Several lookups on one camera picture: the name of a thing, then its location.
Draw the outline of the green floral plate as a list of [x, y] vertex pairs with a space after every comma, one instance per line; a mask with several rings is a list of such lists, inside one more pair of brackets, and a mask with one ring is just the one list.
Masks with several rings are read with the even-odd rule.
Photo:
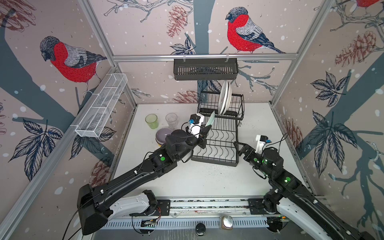
[[209, 117], [207, 123], [206, 123], [206, 127], [207, 127], [207, 126], [211, 126], [211, 125], [214, 123], [215, 117], [216, 117], [216, 112], [213, 111], [213, 112], [211, 113], [211, 115], [210, 115], [210, 117]]

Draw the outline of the clear glass cup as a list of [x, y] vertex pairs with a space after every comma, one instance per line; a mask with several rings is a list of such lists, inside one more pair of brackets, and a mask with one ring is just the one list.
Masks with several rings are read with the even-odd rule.
[[178, 116], [175, 113], [169, 113], [166, 115], [166, 122], [170, 129], [175, 130], [178, 127]]

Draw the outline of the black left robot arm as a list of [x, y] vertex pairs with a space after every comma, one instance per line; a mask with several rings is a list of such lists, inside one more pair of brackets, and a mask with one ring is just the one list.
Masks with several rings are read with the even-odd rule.
[[114, 213], [111, 206], [120, 198], [170, 172], [178, 161], [187, 162], [195, 147], [204, 148], [212, 126], [194, 128], [199, 131], [198, 134], [193, 135], [184, 130], [173, 131], [166, 136], [166, 142], [159, 149], [151, 152], [140, 165], [116, 179], [96, 187], [89, 184], [82, 186], [77, 208], [83, 235], [90, 235], [101, 229]]

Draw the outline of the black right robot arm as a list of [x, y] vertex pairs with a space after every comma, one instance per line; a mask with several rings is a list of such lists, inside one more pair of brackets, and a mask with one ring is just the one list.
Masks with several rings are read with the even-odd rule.
[[340, 219], [293, 174], [284, 169], [284, 160], [274, 147], [257, 151], [248, 144], [234, 142], [238, 155], [250, 163], [259, 177], [272, 187], [263, 200], [268, 213], [280, 213], [315, 240], [372, 240]]

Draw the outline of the strawberry pattern plate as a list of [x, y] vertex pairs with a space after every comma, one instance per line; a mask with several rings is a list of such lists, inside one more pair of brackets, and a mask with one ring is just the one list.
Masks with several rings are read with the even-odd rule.
[[228, 81], [224, 81], [221, 89], [221, 93], [220, 93], [220, 98], [219, 98], [219, 105], [218, 105], [219, 115], [222, 115], [226, 108], [226, 104], [229, 97], [229, 88], [230, 88], [230, 83]]

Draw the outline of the lilac ceramic bowl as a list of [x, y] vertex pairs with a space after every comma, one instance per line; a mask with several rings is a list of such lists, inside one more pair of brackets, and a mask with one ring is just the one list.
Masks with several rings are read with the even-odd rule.
[[173, 131], [169, 128], [162, 128], [156, 132], [156, 142], [164, 144], [166, 142], [166, 137], [170, 135]]

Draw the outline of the cream plate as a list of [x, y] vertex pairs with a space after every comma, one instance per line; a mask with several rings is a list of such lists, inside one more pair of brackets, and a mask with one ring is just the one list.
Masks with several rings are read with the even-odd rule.
[[229, 109], [229, 106], [230, 106], [230, 103], [231, 103], [231, 100], [232, 100], [232, 87], [231, 87], [231, 83], [227, 81], [227, 90], [228, 90], [228, 96], [226, 98], [226, 104], [225, 104], [225, 109], [223, 111], [223, 115], [226, 114], [227, 110]]

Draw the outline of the green glass cup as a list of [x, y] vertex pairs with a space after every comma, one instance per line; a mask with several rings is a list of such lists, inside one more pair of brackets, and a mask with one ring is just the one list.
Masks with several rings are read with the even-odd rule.
[[151, 128], [151, 129], [157, 129], [158, 126], [159, 126], [159, 122], [158, 122], [158, 116], [156, 114], [149, 114], [145, 117], [145, 121], [147, 123], [147, 125]]

